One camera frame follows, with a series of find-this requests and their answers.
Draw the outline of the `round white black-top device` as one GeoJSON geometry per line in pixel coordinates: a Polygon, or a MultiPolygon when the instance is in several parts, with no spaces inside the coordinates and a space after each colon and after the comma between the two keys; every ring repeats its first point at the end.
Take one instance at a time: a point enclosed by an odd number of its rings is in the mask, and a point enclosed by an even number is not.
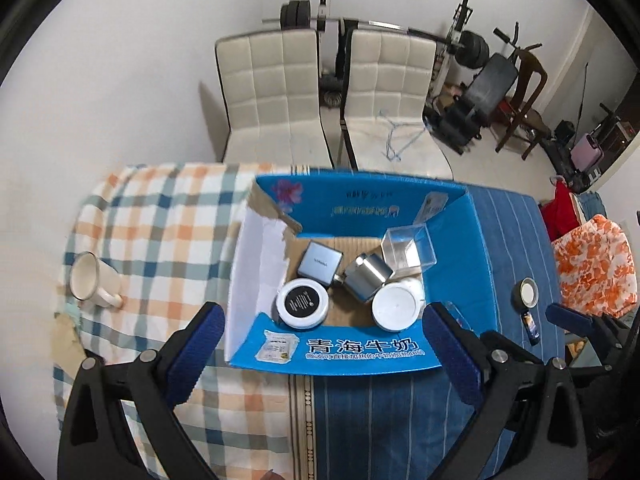
{"type": "Polygon", "coordinates": [[[276,308],[280,320],[293,330],[312,330],[329,313],[328,291],[309,278],[294,278],[278,292],[276,308]]]}

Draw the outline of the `white ceramic mug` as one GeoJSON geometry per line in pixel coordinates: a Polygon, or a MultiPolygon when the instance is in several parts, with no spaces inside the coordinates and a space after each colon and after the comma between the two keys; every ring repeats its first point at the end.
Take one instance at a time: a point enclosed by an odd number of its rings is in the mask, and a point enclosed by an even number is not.
{"type": "Polygon", "coordinates": [[[120,296],[120,275],[93,252],[82,252],[70,268],[70,292],[79,301],[98,307],[119,309],[124,300],[120,296]]]}

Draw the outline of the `clear plastic box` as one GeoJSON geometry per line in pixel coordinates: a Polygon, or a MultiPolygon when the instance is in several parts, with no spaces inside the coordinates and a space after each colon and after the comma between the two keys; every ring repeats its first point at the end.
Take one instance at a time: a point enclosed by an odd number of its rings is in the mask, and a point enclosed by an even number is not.
{"type": "Polygon", "coordinates": [[[425,223],[388,229],[381,242],[385,263],[396,276],[420,274],[437,263],[425,223]]]}

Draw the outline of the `white round jar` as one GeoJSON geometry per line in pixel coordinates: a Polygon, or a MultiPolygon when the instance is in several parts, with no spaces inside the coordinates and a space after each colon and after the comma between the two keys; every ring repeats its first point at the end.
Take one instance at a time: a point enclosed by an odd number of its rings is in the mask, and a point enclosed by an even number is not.
{"type": "Polygon", "coordinates": [[[417,278],[405,278],[380,288],[372,299],[371,310],[379,328],[397,333],[416,322],[424,306],[422,282],[417,278]]]}

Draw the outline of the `silver metal tin can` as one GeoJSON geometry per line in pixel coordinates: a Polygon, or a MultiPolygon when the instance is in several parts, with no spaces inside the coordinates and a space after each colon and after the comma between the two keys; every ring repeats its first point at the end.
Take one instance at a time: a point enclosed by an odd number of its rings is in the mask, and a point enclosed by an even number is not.
{"type": "Polygon", "coordinates": [[[356,300],[366,304],[392,275],[393,269],[383,258],[371,252],[352,260],[344,271],[335,275],[334,284],[342,286],[356,300]]]}

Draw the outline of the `blue striped tablecloth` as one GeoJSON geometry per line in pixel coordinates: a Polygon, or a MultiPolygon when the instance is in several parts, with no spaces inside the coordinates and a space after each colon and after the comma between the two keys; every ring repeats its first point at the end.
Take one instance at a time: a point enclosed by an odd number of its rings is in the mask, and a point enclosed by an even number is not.
{"type": "MultiPolygon", "coordinates": [[[[561,299],[553,250],[533,197],[469,188],[488,249],[497,330],[548,362],[564,334],[546,317],[561,299]]],[[[482,375],[450,333],[435,340],[442,364],[420,372],[314,378],[318,479],[426,479],[483,400],[482,375]]]]}

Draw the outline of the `white square charger box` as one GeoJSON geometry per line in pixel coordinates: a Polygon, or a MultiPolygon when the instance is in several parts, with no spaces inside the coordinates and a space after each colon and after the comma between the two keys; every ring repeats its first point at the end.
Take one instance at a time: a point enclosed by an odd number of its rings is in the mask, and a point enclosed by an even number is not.
{"type": "Polygon", "coordinates": [[[300,278],[309,278],[324,287],[330,287],[340,267],[343,254],[334,248],[310,242],[297,267],[300,278]]]}

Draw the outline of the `left white leather chair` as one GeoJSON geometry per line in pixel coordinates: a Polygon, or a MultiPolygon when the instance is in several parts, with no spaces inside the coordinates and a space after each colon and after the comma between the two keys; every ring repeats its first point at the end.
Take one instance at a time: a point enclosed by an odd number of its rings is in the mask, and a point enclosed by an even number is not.
{"type": "Polygon", "coordinates": [[[221,38],[215,56],[229,125],[223,162],[333,166],[321,122],[314,30],[221,38]]]}

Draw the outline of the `right white leather chair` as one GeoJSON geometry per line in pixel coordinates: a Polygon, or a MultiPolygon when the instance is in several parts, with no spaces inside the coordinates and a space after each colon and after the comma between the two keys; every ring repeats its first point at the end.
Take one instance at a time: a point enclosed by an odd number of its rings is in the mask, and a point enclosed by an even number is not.
{"type": "Polygon", "coordinates": [[[423,122],[435,54],[436,44],[428,39],[365,28],[348,33],[340,116],[353,170],[438,180],[454,177],[428,125],[401,162],[389,162],[383,155],[388,125],[378,112],[385,110],[398,122],[423,122]]]}

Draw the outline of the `pink small suitcase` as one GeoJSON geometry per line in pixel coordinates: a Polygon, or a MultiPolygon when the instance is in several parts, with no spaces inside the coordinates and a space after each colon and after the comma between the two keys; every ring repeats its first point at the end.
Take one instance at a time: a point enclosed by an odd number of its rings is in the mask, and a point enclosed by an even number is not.
{"type": "Polygon", "coordinates": [[[570,150],[570,158],[577,171],[586,172],[603,157],[598,141],[591,133],[582,136],[570,150]]]}

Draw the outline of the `white leather chair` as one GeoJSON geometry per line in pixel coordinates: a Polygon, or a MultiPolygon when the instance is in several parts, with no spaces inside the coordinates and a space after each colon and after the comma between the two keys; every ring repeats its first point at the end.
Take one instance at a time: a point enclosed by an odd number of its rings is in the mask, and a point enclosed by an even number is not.
{"type": "Polygon", "coordinates": [[[333,166],[321,122],[314,30],[221,38],[215,56],[229,125],[223,162],[333,166]]]}
{"type": "Polygon", "coordinates": [[[378,112],[385,110],[398,122],[423,122],[435,54],[436,44],[428,39],[365,28],[348,33],[340,116],[353,170],[438,180],[454,177],[428,125],[401,162],[389,162],[383,155],[388,125],[378,112]]]}

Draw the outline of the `blue cardboard milk box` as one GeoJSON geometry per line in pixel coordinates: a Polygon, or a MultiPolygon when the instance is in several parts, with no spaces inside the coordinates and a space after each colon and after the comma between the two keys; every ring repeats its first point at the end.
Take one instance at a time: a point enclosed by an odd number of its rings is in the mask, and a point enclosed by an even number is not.
{"type": "Polygon", "coordinates": [[[428,370],[430,302],[498,325],[488,251],[463,184],[316,171],[258,177],[236,242],[226,361],[355,376],[428,370]]]}

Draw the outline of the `black weight bench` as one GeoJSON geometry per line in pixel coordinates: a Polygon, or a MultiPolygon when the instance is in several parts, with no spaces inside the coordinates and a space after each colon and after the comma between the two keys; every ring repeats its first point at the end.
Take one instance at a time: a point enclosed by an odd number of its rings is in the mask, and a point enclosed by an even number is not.
{"type": "Polygon", "coordinates": [[[491,55],[472,84],[454,96],[454,102],[442,113],[428,105],[423,109],[423,121],[432,127],[436,138],[458,155],[473,139],[480,140],[480,129],[490,124],[491,114],[512,87],[518,71],[514,64],[499,53],[491,55]]]}

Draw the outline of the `red cloth bag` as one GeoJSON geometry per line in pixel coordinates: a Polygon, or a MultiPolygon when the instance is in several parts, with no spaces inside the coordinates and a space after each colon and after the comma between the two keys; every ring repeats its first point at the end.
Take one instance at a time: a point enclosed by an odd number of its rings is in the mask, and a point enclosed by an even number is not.
{"type": "Polygon", "coordinates": [[[573,193],[563,180],[556,180],[553,200],[540,206],[540,213],[552,242],[580,225],[573,193]]]}

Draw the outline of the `small gold-rim round tin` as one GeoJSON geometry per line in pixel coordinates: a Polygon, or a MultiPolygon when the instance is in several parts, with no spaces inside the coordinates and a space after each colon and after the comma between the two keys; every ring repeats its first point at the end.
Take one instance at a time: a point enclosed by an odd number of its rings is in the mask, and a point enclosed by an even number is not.
{"type": "Polygon", "coordinates": [[[520,312],[536,308],[539,301],[536,282],[532,278],[523,278],[518,281],[512,289],[511,300],[514,309],[520,312]]]}

